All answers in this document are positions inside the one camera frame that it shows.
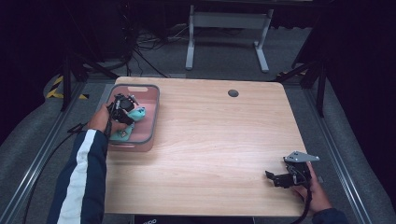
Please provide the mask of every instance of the person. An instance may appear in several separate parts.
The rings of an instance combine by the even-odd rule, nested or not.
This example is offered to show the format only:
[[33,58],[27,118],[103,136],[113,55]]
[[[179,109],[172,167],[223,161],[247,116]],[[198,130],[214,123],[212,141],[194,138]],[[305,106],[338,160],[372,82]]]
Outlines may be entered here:
[[[306,165],[311,173],[311,185],[310,189],[312,192],[312,201],[309,206],[310,211],[314,214],[312,217],[312,223],[314,224],[346,224],[348,223],[346,215],[333,208],[325,190],[318,182],[318,177],[315,174],[314,168],[311,162],[307,162]],[[307,189],[303,186],[292,187],[294,193],[301,196],[306,200]]]
[[[73,145],[70,159],[58,176],[54,198],[47,223],[102,223],[105,213],[107,138],[105,129],[108,121],[106,105],[102,105],[88,122],[88,131],[79,133]],[[111,133],[127,127],[112,121]],[[345,224],[345,214],[333,208],[310,162],[314,224]],[[303,186],[292,188],[306,198]]]

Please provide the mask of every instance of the navy jacket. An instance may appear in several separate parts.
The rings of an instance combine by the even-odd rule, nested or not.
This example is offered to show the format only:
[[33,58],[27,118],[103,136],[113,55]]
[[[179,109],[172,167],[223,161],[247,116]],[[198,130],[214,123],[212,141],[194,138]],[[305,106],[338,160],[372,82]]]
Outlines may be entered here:
[[101,223],[105,213],[107,139],[80,133],[58,176],[47,223]]
[[325,209],[314,214],[312,218],[314,224],[347,224],[346,215],[335,208]]

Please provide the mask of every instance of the black curtain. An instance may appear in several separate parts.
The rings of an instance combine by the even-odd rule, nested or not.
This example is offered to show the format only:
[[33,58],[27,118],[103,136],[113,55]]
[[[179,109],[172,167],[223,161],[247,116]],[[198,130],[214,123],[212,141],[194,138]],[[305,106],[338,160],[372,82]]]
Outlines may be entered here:
[[43,7],[7,1],[0,7],[0,144],[31,111],[60,68],[62,49]]
[[396,8],[386,1],[338,4],[335,13],[320,19],[296,62],[327,60],[328,78],[349,124],[396,208]]

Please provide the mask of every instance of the plastic tray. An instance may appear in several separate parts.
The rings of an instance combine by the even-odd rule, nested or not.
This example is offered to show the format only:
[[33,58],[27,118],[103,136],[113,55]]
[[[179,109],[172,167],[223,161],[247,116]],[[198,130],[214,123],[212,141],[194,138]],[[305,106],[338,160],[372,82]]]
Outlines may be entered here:
[[145,152],[152,148],[154,128],[160,101],[160,89],[155,85],[118,84],[107,98],[107,104],[114,101],[114,95],[122,93],[134,95],[138,106],[146,108],[146,116],[134,124],[134,129],[126,141],[110,140],[108,150]]

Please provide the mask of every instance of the round hole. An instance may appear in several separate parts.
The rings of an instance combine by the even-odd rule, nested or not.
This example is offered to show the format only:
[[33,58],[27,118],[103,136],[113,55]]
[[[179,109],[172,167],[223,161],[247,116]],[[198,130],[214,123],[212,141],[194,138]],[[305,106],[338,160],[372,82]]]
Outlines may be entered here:
[[239,95],[239,92],[236,90],[229,90],[228,95],[231,97],[237,97]]

